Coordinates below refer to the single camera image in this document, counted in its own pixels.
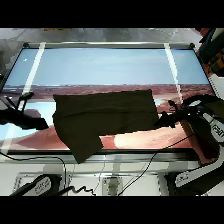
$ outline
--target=table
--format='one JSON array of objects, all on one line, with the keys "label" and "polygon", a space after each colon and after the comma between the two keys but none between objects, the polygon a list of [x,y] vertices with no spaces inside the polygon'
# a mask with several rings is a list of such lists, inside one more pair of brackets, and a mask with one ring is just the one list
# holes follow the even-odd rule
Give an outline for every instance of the table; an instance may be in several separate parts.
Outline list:
[{"label": "table", "polygon": [[[50,126],[43,131],[22,130],[13,124],[0,126],[4,152],[68,150],[58,138],[52,115],[53,94],[92,94],[152,89],[158,112],[169,111],[167,101],[181,102],[213,90],[193,49],[188,44],[155,43],[26,43],[14,64],[1,95],[16,100],[32,90],[34,97],[26,113],[42,116]],[[164,148],[186,134],[175,129],[101,136],[104,149],[153,151]],[[175,146],[191,148],[185,140]]]}]

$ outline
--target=metal bracket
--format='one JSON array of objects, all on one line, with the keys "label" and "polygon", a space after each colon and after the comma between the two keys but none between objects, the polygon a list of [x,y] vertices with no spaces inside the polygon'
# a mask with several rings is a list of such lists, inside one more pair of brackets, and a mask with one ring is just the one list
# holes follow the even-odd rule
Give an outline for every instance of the metal bracket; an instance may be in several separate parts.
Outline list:
[{"label": "metal bracket", "polygon": [[103,196],[117,196],[123,190],[121,177],[106,177],[102,181]]}]

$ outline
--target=blue sky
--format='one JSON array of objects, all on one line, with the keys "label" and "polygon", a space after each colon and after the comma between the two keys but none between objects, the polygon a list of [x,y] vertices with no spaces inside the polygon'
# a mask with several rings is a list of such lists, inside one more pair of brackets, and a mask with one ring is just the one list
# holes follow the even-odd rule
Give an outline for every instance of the blue sky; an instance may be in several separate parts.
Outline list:
[{"label": "blue sky", "polygon": [[[23,85],[37,49],[24,49],[7,81]],[[193,50],[172,50],[179,84],[208,84]],[[34,85],[174,84],[164,49],[45,49]]]}]

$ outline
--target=large display screen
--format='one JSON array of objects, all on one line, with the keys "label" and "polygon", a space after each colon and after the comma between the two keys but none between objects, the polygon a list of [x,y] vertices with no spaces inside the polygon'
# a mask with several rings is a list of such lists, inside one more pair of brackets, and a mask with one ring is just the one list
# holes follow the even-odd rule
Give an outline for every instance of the large display screen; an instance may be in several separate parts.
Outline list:
[{"label": "large display screen", "polygon": [[[33,66],[38,49],[23,49],[1,95],[17,100]],[[177,81],[183,99],[213,94],[193,50],[171,49]],[[53,94],[94,94],[152,89],[159,113],[170,112],[168,100],[180,102],[180,95],[165,49],[56,48],[45,49],[25,112],[45,118],[49,128],[22,130],[13,124],[0,125],[0,145],[18,150],[68,150],[58,138],[52,115]],[[158,149],[186,137],[181,125],[153,131],[100,136],[104,149]],[[190,148],[188,140],[173,146]]]}]

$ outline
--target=white tape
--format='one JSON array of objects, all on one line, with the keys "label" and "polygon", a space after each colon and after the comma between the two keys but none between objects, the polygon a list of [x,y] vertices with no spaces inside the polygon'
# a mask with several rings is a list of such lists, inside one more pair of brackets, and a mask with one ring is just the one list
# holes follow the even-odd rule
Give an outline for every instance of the white tape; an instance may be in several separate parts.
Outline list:
[{"label": "white tape", "polygon": [[[32,83],[33,83],[34,77],[36,75],[37,69],[39,67],[41,57],[44,53],[45,44],[46,44],[45,42],[40,43],[39,50],[38,50],[38,52],[36,54],[36,57],[34,59],[32,68],[31,68],[30,73],[28,75],[28,78],[26,80],[26,84],[24,86],[22,94],[29,92],[31,87],[32,87]],[[19,104],[19,109],[22,109],[22,107],[23,107],[23,102],[21,102]],[[10,126],[7,130],[5,139],[3,141],[3,145],[1,147],[1,152],[2,153],[8,154],[9,148],[10,148],[12,140],[13,140],[15,130],[16,130],[16,126],[14,124],[10,124]],[[7,158],[0,155],[0,160],[1,161],[2,160],[7,160]]]},{"label": "white tape", "polygon": [[166,55],[167,55],[167,58],[169,61],[171,72],[173,74],[173,79],[174,79],[174,82],[175,82],[175,85],[177,88],[177,93],[180,97],[180,102],[183,103],[181,88],[180,88],[180,85],[178,84],[178,80],[177,80],[178,71],[177,71],[177,67],[176,67],[172,52],[170,50],[170,45],[168,43],[164,43],[164,48],[165,48],[165,52],[166,52]]}]

